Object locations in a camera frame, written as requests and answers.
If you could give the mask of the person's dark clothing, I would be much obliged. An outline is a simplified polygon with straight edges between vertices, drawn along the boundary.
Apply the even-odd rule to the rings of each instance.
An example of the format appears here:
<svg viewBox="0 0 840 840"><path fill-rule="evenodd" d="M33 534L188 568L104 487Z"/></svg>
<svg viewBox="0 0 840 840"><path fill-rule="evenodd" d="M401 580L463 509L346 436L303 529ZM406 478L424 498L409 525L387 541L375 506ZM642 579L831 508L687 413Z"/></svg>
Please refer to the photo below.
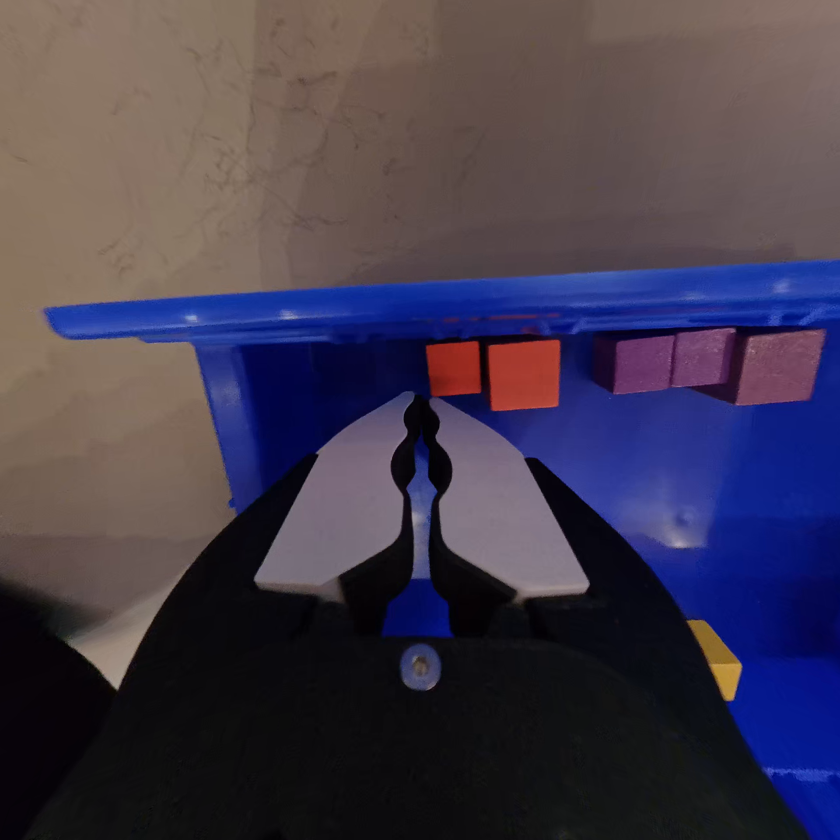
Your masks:
<svg viewBox="0 0 840 840"><path fill-rule="evenodd" d="M54 632L39 604L2 584L2 839L25 836L115 696L99 669Z"/></svg>

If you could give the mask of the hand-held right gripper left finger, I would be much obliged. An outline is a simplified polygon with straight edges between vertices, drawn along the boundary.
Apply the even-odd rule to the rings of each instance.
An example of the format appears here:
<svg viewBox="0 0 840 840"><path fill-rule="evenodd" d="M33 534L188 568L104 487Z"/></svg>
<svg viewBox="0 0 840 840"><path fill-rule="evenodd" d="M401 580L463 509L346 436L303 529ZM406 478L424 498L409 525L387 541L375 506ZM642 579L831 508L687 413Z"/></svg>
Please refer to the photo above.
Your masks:
<svg viewBox="0 0 840 840"><path fill-rule="evenodd" d="M268 592L346 607L358 634L380 635L413 577L421 399L404 392L352 422L315 456L255 574Z"/></svg>

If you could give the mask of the blue plastic bin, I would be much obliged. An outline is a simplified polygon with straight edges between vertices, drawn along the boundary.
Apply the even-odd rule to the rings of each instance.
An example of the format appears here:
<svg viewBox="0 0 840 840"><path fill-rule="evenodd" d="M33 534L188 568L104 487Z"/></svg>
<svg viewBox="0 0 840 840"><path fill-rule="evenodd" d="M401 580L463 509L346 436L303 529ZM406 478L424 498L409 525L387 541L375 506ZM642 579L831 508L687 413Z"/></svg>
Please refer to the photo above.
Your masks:
<svg viewBox="0 0 840 840"><path fill-rule="evenodd" d="M743 663L733 715L812 838L838 838L838 260L425 281L47 308L69 340L189 343L244 510L343 425L427 393L425 345L561 341L560 403L460 410L541 460ZM611 395L597 333L825 329L808 402Z"/></svg>

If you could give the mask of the purple cube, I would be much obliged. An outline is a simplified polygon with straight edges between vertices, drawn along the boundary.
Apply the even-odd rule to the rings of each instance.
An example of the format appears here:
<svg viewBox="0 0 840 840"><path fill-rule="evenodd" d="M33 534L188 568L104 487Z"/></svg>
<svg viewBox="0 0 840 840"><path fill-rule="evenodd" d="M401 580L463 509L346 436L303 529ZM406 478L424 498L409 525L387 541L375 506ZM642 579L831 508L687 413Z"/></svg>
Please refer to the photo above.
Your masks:
<svg viewBox="0 0 840 840"><path fill-rule="evenodd" d="M671 387L724 384L729 377L738 332L733 327L675 332Z"/></svg>
<svg viewBox="0 0 840 840"><path fill-rule="evenodd" d="M737 331L727 380L695 391L735 406L807 402L825 342L825 329Z"/></svg>
<svg viewBox="0 0 840 840"><path fill-rule="evenodd" d="M668 390L675 345L676 337L669 332L596 334L593 382L614 395Z"/></svg>

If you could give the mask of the yellow cube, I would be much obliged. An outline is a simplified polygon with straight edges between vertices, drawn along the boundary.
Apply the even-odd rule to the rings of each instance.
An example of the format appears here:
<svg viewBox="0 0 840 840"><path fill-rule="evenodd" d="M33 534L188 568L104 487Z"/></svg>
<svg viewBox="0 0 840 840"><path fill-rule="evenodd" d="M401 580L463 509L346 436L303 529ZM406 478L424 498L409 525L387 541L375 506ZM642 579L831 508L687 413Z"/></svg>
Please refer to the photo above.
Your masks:
<svg viewBox="0 0 840 840"><path fill-rule="evenodd" d="M687 624L706 658L722 698L726 702L734 701L742 676L741 661L709 623L700 619L689 619Z"/></svg>

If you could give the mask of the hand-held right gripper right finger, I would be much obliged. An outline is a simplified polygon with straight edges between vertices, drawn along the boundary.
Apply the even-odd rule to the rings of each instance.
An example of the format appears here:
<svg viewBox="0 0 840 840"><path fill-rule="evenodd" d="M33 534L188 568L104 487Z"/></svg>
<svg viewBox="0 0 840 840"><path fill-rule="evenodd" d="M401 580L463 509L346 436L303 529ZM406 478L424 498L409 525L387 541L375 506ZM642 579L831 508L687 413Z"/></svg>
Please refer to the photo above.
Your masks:
<svg viewBox="0 0 840 840"><path fill-rule="evenodd" d="M485 635L508 606L584 596L589 579L522 452L439 397L422 429L435 489L429 568L452 634Z"/></svg>

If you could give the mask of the orange cube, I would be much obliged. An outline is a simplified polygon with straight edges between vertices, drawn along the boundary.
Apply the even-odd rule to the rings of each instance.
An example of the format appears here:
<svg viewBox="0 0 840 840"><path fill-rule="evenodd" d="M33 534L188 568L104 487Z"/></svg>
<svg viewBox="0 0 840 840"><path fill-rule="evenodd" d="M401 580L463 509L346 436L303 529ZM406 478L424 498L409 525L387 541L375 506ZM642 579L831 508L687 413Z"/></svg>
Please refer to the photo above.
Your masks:
<svg viewBox="0 0 840 840"><path fill-rule="evenodd" d="M429 343L425 348L432 397L476 395L482 391L478 341Z"/></svg>
<svg viewBox="0 0 840 840"><path fill-rule="evenodd" d="M490 410L504 413L557 407L561 348L559 339L484 343L482 361Z"/></svg>

